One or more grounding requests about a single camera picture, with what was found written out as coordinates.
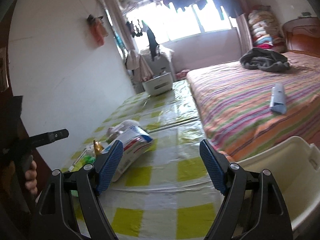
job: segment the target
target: wooden headboard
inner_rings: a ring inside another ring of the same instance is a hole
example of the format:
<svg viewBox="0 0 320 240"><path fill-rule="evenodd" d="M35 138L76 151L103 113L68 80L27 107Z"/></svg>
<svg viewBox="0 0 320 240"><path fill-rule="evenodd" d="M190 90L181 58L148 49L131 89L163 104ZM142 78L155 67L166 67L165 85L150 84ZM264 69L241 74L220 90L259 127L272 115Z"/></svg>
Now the wooden headboard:
<svg viewBox="0 0 320 240"><path fill-rule="evenodd" d="M320 20L317 17L292 20L283 25L288 51L320 57Z"/></svg>

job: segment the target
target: white laundry basket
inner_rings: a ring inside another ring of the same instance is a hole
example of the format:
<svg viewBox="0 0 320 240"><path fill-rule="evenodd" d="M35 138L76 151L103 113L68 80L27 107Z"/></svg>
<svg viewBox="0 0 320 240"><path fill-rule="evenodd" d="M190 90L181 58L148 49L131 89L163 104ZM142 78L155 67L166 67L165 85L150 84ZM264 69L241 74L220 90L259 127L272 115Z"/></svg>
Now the white laundry basket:
<svg viewBox="0 0 320 240"><path fill-rule="evenodd" d="M162 74L142 83L144 90L151 96L157 96L171 90L172 85L173 79L171 73Z"/></svg>
<svg viewBox="0 0 320 240"><path fill-rule="evenodd" d="M314 144L293 136L239 165L247 171L272 172L288 208L294 239L318 216L320 151Z"/></svg>

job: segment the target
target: gray blanket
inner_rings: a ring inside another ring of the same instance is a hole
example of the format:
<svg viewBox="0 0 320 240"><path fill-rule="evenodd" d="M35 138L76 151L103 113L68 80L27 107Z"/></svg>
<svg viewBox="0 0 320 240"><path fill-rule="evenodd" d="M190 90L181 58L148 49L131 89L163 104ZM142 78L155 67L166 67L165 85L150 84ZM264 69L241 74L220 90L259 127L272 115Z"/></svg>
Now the gray blanket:
<svg viewBox="0 0 320 240"><path fill-rule="evenodd" d="M288 59L269 49L253 48L240 59L246 69L260 69L268 72L283 72L290 69Z"/></svg>

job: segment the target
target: pillow stack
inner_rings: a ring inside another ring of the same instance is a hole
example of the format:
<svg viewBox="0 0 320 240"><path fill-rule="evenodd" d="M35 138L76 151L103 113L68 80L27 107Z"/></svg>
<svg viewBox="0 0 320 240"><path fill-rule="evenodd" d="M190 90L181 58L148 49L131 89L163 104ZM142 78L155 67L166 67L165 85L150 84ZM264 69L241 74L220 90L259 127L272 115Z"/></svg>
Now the pillow stack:
<svg viewBox="0 0 320 240"><path fill-rule="evenodd" d="M279 23L272 12L253 10L249 14L248 23L254 47L285 52L286 46L280 34Z"/></svg>

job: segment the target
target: snack package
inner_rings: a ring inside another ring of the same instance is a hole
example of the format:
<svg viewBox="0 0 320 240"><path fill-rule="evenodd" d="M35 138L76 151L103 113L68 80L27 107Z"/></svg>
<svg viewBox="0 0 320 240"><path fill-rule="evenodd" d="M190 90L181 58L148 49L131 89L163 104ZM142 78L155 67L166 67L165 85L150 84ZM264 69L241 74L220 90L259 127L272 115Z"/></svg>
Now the snack package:
<svg viewBox="0 0 320 240"><path fill-rule="evenodd" d="M131 126L111 142L110 145L102 151L102 154L107 153L116 140L123 143L124 152L116 169L116 173L112 178L113 182L117 181L126 169L146 152L153 143L151 136L143 129L138 126Z"/></svg>

